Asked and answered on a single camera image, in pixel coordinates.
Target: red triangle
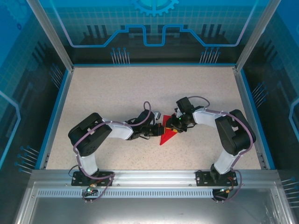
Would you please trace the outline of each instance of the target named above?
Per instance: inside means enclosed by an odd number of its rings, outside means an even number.
[[[166,126],[166,121],[171,118],[171,116],[164,115],[163,116],[163,126]],[[174,132],[170,129],[165,129],[165,133],[161,135],[161,141],[160,145],[163,145],[165,142],[167,142],[169,139],[171,139],[177,132]]]

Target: glass panel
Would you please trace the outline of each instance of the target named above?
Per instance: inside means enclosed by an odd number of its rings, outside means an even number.
[[[275,166],[277,169],[293,170],[297,174],[299,174],[298,8],[297,1],[281,1],[244,66]]]
[[[268,0],[42,0],[73,63],[235,63]]]
[[[65,67],[26,1],[1,3],[0,223],[13,223]]]

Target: wire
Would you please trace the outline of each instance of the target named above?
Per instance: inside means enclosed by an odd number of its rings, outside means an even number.
[[[75,165],[75,166],[73,166],[73,167],[69,170],[69,176],[70,176],[70,177],[72,177],[72,176],[70,175],[71,170],[74,169],[75,167],[78,167],[78,166],[79,166],[79,165]]]
[[[250,133],[250,130],[244,125],[243,122],[241,122],[237,117],[235,117],[234,115],[228,113],[228,112],[220,112],[220,111],[213,111],[213,110],[209,110],[209,109],[206,109],[207,112],[209,113],[214,113],[214,114],[224,114],[224,115],[227,115],[231,118],[233,118],[236,122],[238,122],[242,128],[244,128],[244,130],[247,132],[248,136],[249,136],[249,139],[250,139],[250,146],[248,147],[248,149],[246,149],[245,151],[241,152],[238,157],[235,159],[235,161],[232,163],[231,165],[231,169],[234,168],[235,164],[238,162],[238,160],[240,159],[240,157],[247,153],[249,150],[251,150],[252,146],[253,146],[253,138],[252,138],[252,135]]]
[[[139,122],[139,123],[137,123],[137,124],[133,124],[133,125],[127,124],[127,123],[125,123],[125,122],[119,122],[119,121],[105,121],[105,122],[102,122],[102,123],[98,124],[97,126],[93,127],[89,132],[87,132],[82,138],[80,138],[80,139],[74,144],[74,146],[73,146],[73,151],[74,151],[75,154],[76,154],[76,159],[77,159],[77,162],[78,162],[78,166],[80,167],[82,173],[83,173],[85,176],[87,176],[87,177],[89,177],[90,179],[93,179],[93,180],[104,180],[104,179],[107,179],[107,178],[111,178],[111,180],[110,180],[110,182],[109,182],[109,183],[111,183],[112,180],[113,180],[113,178],[114,178],[114,176],[115,176],[115,174],[111,174],[111,175],[103,176],[103,177],[94,177],[94,176],[91,176],[91,175],[89,175],[88,173],[86,173],[86,171],[85,171],[85,170],[83,169],[83,167],[82,167],[82,164],[81,164],[81,161],[80,161],[80,158],[79,158],[79,151],[77,150],[77,146],[78,146],[78,145],[79,145],[85,138],[87,138],[92,132],[94,132],[95,130],[97,130],[99,127],[101,127],[101,126],[103,126],[103,125],[106,125],[106,124],[112,124],[112,123],[113,123],[113,124],[120,124],[120,125],[124,125],[124,126],[134,127],[134,126],[139,126],[139,125],[143,124],[143,123],[150,117],[150,113],[151,113],[151,105],[150,105],[149,101],[145,101],[145,102],[143,103],[143,108],[145,109],[145,105],[146,105],[146,104],[149,105],[149,113],[148,113],[148,115],[146,116],[146,118],[145,118],[143,121],[141,121],[141,122]],[[105,191],[107,190],[107,188],[108,188],[109,185],[110,185],[110,184],[108,184],[108,185],[106,186],[106,188],[104,189],[103,192],[105,192]]]
[[[234,189],[234,179],[231,177],[231,176],[229,176],[228,177],[228,179],[231,181],[231,183],[232,183],[232,190]]]
[[[192,97],[189,97],[189,98],[201,98],[201,99],[204,99],[204,100],[206,100],[206,101],[208,102],[208,106],[210,105],[210,102],[209,102],[207,99],[205,99],[204,97],[200,97],[200,96],[192,96]],[[242,128],[246,131],[246,133],[248,134],[249,139],[250,139],[250,146],[248,147],[248,149],[246,149],[245,151],[239,153],[238,156],[237,156],[237,158],[235,159],[235,161],[234,161],[234,162],[232,163],[232,165],[230,166],[230,170],[231,170],[232,172],[237,172],[237,173],[240,175],[240,185],[239,185],[239,187],[238,187],[236,193],[235,193],[233,196],[231,196],[229,199],[226,199],[226,198],[225,198],[225,201],[227,202],[227,201],[230,201],[231,199],[233,199],[233,198],[239,193],[239,191],[240,191],[240,189],[241,189],[241,186],[242,186],[242,175],[241,175],[241,172],[240,172],[239,170],[237,170],[237,169],[235,170],[235,169],[234,169],[234,166],[235,166],[235,164],[238,162],[238,160],[240,159],[240,157],[241,157],[243,154],[247,153],[249,150],[252,149],[252,147],[253,147],[253,137],[252,137],[252,135],[251,135],[251,133],[250,133],[250,130],[249,130],[249,129],[245,126],[245,124],[244,124],[242,121],[240,121],[240,119],[238,119],[236,116],[234,116],[234,115],[232,115],[232,114],[230,114],[230,113],[228,113],[228,112],[223,112],[223,111],[220,112],[220,111],[209,110],[209,109],[207,109],[208,106],[205,107],[205,110],[206,110],[207,112],[209,112],[209,113],[223,114],[223,115],[227,115],[227,116],[233,118],[236,122],[238,122],[238,123],[242,126]]]
[[[205,106],[205,108],[208,108],[211,105],[210,101],[208,99],[204,98],[204,97],[200,97],[200,96],[191,96],[191,97],[188,97],[188,99],[191,99],[191,98],[200,98],[200,99],[205,100],[207,102],[207,106]]]
[[[90,200],[91,203],[92,203],[92,202],[95,202],[95,201],[97,201],[97,200],[99,200],[99,199],[104,195],[104,193],[107,191],[108,187],[109,187],[110,184],[112,183],[113,179],[114,179],[114,178],[111,177],[111,180],[109,181],[109,183],[107,184],[107,186],[105,187],[105,189],[102,191],[102,193],[101,193],[97,198],[95,198],[94,200]],[[85,198],[85,193],[86,193],[86,191],[83,193],[83,195],[82,195],[82,199],[85,200],[85,201],[87,202],[87,200],[86,200],[86,198]]]

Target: beige work surface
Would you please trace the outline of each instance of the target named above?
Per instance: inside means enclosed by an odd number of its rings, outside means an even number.
[[[67,135],[91,113],[125,121],[137,117],[147,100],[152,111],[171,115],[177,100],[194,95],[208,98],[212,110],[240,109],[244,113],[232,68],[76,68],[47,169],[70,169],[77,164]],[[194,106],[206,105],[200,99],[190,101]],[[159,143],[160,137],[132,141],[106,139],[95,152],[98,167],[114,170],[209,169],[223,149],[217,129],[206,125],[196,125],[186,133],[176,134],[162,146]],[[245,154],[235,167],[260,169],[255,149]]]

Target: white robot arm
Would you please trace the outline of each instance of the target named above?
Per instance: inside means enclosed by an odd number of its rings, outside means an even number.
[[[233,110],[228,115],[221,112],[208,110],[205,107],[194,107],[187,97],[177,101],[176,114],[166,122],[167,128],[176,129],[178,132],[186,132],[188,128],[196,124],[204,124],[215,127],[218,130],[223,151],[218,160],[211,166],[211,177],[216,183],[221,175],[226,174],[235,165],[240,154],[251,145],[248,131],[252,137],[252,143],[256,141],[250,125],[239,110]],[[234,120],[237,118],[246,127]]]
[[[140,121],[143,121],[148,113],[150,113],[149,118],[141,125],[133,127],[124,125],[137,124]],[[138,137],[144,138],[143,136],[150,137],[162,135],[164,133],[164,128],[161,124],[156,124],[156,120],[159,120],[160,116],[161,113],[159,112],[149,112],[148,110],[144,110],[138,118],[123,122],[123,124],[108,123],[99,127],[77,146],[77,150],[79,152],[78,159],[80,161],[81,168],[88,175],[93,175],[98,171],[94,152],[106,138],[133,140]],[[88,133],[93,127],[106,121],[108,120],[103,119],[98,113],[92,113],[89,115],[86,119],[70,130],[68,136],[71,139],[72,145],[79,141],[82,136]]]
[[[256,140],[252,129],[239,110],[231,111],[229,115],[242,122],[247,131],[228,115],[208,110],[202,106],[194,107],[187,97],[177,101],[177,105],[178,108],[175,109],[176,113],[167,120],[165,127],[155,123],[161,114],[158,112],[153,113],[149,110],[144,110],[136,119],[124,122],[124,124],[130,125],[140,124],[142,121],[142,124],[137,126],[130,127],[114,123],[102,125],[77,145],[81,168],[89,176],[96,175],[98,166],[96,165],[94,152],[106,138],[133,140],[138,137],[145,138],[143,136],[160,136],[164,133],[164,128],[175,129],[181,133],[186,132],[188,128],[192,128],[197,124],[204,124],[217,128],[223,146],[223,151],[215,164],[211,166],[210,172],[213,181],[217,183],[221,176],[228,173],[235,165],[239,155],[251,145],[249,132],[251,133],[252,141]],[[102,122],[105,122],[105,119],[97,113],[91,114],[80,122],[69,132],[68,136],[71,139],[72,145],[74,146],[82,136],[86,135],[86,133]]]

